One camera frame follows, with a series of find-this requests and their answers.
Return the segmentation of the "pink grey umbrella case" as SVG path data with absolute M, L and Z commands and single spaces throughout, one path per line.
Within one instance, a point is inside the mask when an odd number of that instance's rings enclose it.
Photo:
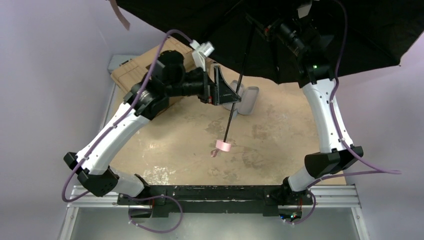
M 245 87 L 243 84 L 240 85 L 238 95 L 241 97 L 241 101 L 235 104 L 232 119 L 235 119 L 237 115 L 249 116 L 254 112 L 254 107 L 258 99 L 260 89 L 257 86 Z

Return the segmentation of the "pink umbrella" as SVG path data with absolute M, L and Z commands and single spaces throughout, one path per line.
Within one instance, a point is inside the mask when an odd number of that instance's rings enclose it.
M 210 42 L 210 58 L 249 77 L 304 84 L 312 72 L 339 77 L 393 67 L 424 31 L 421 0 L 114 0 L 188 44 Z

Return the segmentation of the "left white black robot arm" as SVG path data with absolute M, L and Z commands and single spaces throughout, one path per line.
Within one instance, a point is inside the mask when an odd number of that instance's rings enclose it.
M 175 50 L 158 54 L 99 134 L 79 152 L 64 156 L 81 185 L 97 197 L 115 192 L 136 198 L 146 192 L 149 185 L 141 176 L 115 170 L 111 161 L 139 129 L 170 106 L 172 97 L 196 96 L 214 106 L 239 102 L 241 97 L 225 82 L 220 67 L 213 71 L 210 78 L 201 66 L 187 70 L 184 56 Z

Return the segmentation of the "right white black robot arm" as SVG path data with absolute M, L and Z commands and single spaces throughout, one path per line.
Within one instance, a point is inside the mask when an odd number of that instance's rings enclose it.
M 269 42 L 278 38 L 294 54 L 300 73 L 297 82 L 309 103 L 319 137 L 319 152 L 306 155 L 304 166 L 283 180 L 289 195 L 348 169 L 357 161 L 354 155 L 364 152 L 347 133 L 333 94 L 335 73 L 324 51 L 331 40 L 321 38 L 314 28 L 298 28 L 293 19 L 277 19 L 264 27 L 263 34 Z

